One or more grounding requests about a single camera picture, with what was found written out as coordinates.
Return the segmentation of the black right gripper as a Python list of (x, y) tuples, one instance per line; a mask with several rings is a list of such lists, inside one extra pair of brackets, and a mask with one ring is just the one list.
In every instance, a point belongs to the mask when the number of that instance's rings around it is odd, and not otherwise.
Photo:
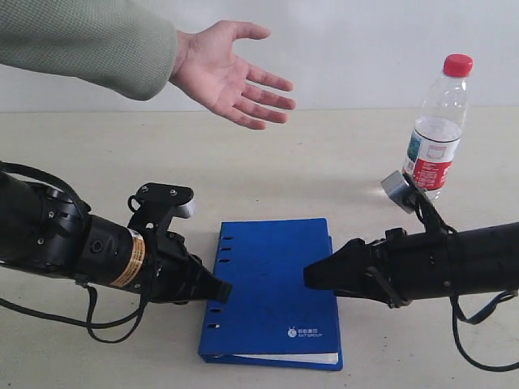
[(386, 230), (380, 239), (349, 240), (342, 248), (303, 270), (309, 289), (333, 291), (338, 297), (377, 301), (389, 308), (402, 308), (410, 300), (397, 290), (390, 246), (407, 237), (404, 229)]

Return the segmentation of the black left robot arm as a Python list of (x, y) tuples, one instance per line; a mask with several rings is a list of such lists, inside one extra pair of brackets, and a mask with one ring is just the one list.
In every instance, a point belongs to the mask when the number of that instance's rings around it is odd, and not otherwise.
[(149, 182), (127, 200), (126, 225), (93, 215), (63, 180), (1, 164), (1, 264), (53, 279), (139, 294), (153, 303), (227, 302), (231, 284), (188, 251), (173, 218), (191, 216), (194, 192)]

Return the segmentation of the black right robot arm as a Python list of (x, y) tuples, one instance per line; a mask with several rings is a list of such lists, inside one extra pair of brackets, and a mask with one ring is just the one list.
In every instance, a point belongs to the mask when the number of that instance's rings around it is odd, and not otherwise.
[(412, 301), (513, 291), (518, 288), (518, 225), (460, 233), (445, 230), (348, 241), (303, 270), (306, 287), (338, 297), (378, 301), (391, 308)]

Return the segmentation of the person's open hand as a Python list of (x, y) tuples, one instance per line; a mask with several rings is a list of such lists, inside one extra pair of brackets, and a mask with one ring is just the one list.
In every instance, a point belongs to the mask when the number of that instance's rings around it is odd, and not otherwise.
[(237, 40), (261, 41), (271, 31), (245, 21), (221, 20), (201, 32), (177, 31), (177, 53), (169, 82), (209, 112), (249, 130), (284, 124), (295, 100), (293, 84), (234, 52)]

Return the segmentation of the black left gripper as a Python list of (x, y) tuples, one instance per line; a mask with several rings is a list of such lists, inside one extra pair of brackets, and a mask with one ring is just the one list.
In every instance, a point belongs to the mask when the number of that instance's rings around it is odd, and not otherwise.
[(182, 235), (160, 235), (152, 230), (141, 233), (148, 253), (140, 305), (186, 305), (191, 301), (225, 304), (229, 300), (232, 284), (218, 279), (197, 255), (190, 253)]

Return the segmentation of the green sleeved forearm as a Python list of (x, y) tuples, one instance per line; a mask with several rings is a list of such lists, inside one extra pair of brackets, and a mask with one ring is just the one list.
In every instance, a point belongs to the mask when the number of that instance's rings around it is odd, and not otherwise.
[(156, 96), (179, 53), (174, 24), (137, 1), (3, 1), (1, 63), (109, 89)]

